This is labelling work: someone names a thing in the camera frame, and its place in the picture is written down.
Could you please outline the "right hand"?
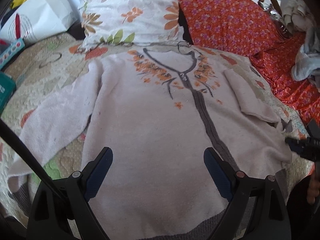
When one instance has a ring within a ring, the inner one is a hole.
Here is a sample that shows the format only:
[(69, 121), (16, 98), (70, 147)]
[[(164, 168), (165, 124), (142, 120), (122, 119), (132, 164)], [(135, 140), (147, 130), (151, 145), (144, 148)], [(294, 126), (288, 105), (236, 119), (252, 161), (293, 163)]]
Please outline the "right hand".
[(314, 171), (310, 176), (310, 183), (307, 191), (307, 201), (309, 204), (314, 204), (316, 198), (319, 196), (319, 180), (316, 177), (316, 172)]

